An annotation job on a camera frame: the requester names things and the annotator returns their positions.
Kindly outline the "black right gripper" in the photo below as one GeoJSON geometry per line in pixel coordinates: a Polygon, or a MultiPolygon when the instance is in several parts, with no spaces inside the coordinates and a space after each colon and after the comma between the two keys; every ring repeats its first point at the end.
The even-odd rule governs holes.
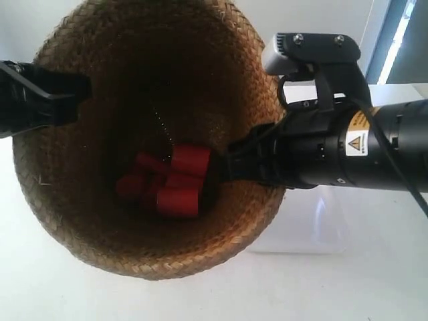
{"type": "Polygon", "coordinates": [[[331,108],[293,110],[277,123],[254,126],[245,137],[227,147],[221,157],[223,182],[251,181],[312,189],[318,185],[351,186],[346,173],[346,127],[351,103],[336,100],[331,108]],[[251,152],[263,140],[263,158],[237,157],[251,152]]]}

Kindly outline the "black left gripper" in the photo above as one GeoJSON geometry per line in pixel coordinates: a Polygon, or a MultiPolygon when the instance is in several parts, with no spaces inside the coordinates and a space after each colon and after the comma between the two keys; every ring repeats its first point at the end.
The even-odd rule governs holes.
{"type": "Polygon", "coordinates": [[[79,118],[80,102],[53,100],[46,104],[41,96],[15,77],[22,76],[48,94],[69,94],[80,100],[92,97],[88,76],[51,71],[29,63],[1,61],[1,136],[10,137],[46,126],[63,126],[79,118]]]}

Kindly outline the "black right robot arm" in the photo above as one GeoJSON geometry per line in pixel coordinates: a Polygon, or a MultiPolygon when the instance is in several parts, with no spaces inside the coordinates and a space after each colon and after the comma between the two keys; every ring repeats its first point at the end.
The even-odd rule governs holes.
{"type": "Polygon", "coordinates": [[[225,182],[289,189],[341,186],[427,190],[427,101],[368,108],[338,98],[291,103],[277,123],[254,126],[221,157],[225,182]]]}

